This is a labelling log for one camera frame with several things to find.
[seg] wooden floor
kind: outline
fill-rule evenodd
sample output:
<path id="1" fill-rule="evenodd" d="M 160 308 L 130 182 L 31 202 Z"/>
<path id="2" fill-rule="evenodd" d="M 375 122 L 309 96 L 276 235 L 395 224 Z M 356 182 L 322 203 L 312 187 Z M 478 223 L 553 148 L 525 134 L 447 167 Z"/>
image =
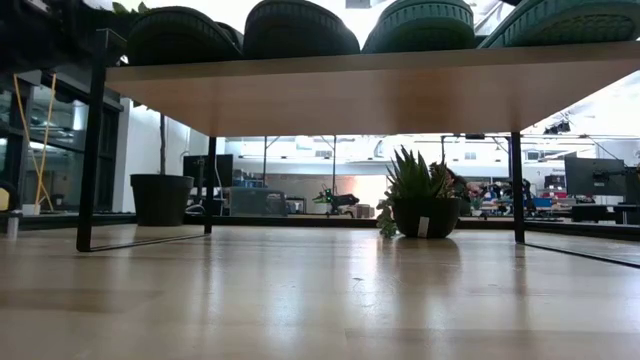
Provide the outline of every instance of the wooden floor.
<path id="1" fill-rule="evenodd" d="M 102 242 L 165 233 L 96 232 Z M 510 232 L 382 241 L 375 230 L 225 227 L 210 240 L 90 255 L 73 239 L 54 230 L 0 241 L 2 359 L 640 353 L 640 271 L 516 246 Z"/>

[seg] green plant tray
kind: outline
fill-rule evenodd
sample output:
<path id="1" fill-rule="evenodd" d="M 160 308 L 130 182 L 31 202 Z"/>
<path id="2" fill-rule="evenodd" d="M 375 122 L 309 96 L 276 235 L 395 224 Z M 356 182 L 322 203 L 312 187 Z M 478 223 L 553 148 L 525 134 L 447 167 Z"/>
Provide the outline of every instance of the green plant tray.
<path id="1" fill-rule="evenodd" d="M 479 47 L 636 40 L 640 0 L 525 0 Z"/>
<path id="2" fill-rule="evenodd" d="M 182 6 L 152 9 L 133 25 L 127 41 L 132 65 L 189 64 L 242 58 L 242 34 Z"/>
<path id="3" fill-rule="evenodd" d="M 473 11 L 462 0 L 400 0 L 380 15 L 363 53 L 473 48 Z"/>
<path id="4" fill-rule="evenodd" d="M 358 53 L 358 40 L 342 20 L 309 1 L 264 0 L 247 17 L 244 55 L 248 59 Z"/>

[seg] dark gray planter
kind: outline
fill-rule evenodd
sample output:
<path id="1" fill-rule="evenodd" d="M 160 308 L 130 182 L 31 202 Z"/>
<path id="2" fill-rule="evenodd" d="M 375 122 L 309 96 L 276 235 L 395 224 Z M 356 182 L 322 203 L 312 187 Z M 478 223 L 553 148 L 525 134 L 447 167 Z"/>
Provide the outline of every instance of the dark gray planter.
<path id="1" fill-rule="evenodd" d="M 188 176 L 131 175 L 136 217 L 140 226 L 180 226 L 193 188 Z"/>

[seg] yellow pole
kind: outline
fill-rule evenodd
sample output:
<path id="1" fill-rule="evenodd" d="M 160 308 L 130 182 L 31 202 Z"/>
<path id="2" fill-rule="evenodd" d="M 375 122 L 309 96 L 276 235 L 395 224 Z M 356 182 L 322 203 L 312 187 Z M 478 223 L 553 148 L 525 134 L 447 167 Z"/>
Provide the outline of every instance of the yellow pole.
<path id="1" fill-rule="evenodd" d="M 51 113 L 53 112 L 53 101 L 56 95 L 56 78 L 57 74 L 53 74 L 51 81 L 51 99 L 49 100 L 49 114 L 47 115 L 47 123 L 44 128 L 44 145 L 42 147 L 42 162 L 40 163 L 40 171 L 38 172 L 38 187 L 36 188 L 36 205 L 40 204 L 40 188 L 44 189 L 42 177 L 44 176 L 44 164 L 47 162 L 47 141 L 49 140 L 49 123 L 51 122 Z"/>
<path id="2" fill-rule="evenodd" d="M 22 97 L 20 96 L 20 87 L 18 86 L 18 75 L 13 75 L 13 85 L 16 88 L 16 97 L 18 98 L 18 109 L 20 109 L 20 118 L 22 119 L 22 126 L 24 127 L 24 136 L 26 137 L 27 143 L 31 140 L 29 136 L 29 126 L 27 125 L 27 119 L 24 115 L 24 108 L 22 107 Z M 36 169 L 36 175 L 40 177 L 40 169 L 38 169 L 38 163 L 36 162 L 36 154 L 31 153 L 31 160 L 33 160 L 33 167 Z M 47 189 L 42 188 L 42 192 L 44 192 L 44 196 L 47 198 L 49 202 L 49 208 L 53 210 L 53 204 L 51 204 L 51 198 L 49 197 L 49 193 L 47 193 Z"/>

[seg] computer monitor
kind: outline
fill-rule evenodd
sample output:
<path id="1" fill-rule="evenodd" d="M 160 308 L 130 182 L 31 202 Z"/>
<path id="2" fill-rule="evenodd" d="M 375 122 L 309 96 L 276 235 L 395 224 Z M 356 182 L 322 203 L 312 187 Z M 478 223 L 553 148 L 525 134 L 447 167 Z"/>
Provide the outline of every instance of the computer monitor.
<path id="1" fill-rule="evenodd" d="M 182 163 L 182 175 L 191 176 L 198 179 L 202 167 L 202 186 L 207 186 L 207 157 L 202 155 L 185 156 Z M 231 187 L 233 184 L 233 155 L 217 155 L 216 168 L 220 176 L 220 182 L 216 176 L 213 180 L 213 187 Z"/>
<path id="2" fill-rule="evenodd" d="M 625 167 L 622 160 L 564 159 L 569 195 L 610 195 L 627 194 Z"/>

